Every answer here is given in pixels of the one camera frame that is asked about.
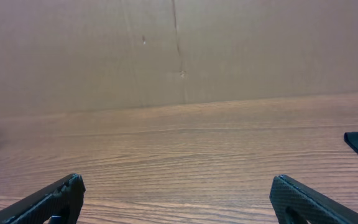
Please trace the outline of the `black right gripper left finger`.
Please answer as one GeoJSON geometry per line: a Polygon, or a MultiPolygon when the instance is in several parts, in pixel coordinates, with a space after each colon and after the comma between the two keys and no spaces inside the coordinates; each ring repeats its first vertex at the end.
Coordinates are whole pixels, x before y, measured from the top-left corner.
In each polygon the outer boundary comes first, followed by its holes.
{"type": "Polygon", "coordinates": [[[75,224],[84,202],[82,176],[69,174],[0,211],[0,224],[75,224]]]}

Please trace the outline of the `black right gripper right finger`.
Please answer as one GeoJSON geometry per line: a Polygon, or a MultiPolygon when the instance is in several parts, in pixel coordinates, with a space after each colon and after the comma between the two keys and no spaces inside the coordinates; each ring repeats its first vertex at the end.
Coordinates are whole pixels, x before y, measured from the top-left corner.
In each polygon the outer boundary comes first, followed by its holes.
{"type": "Polygon", "coordinates": [[[279,224],[358,224],[358,213],[287,175],[273,178],[269,199],[279,224]]]}

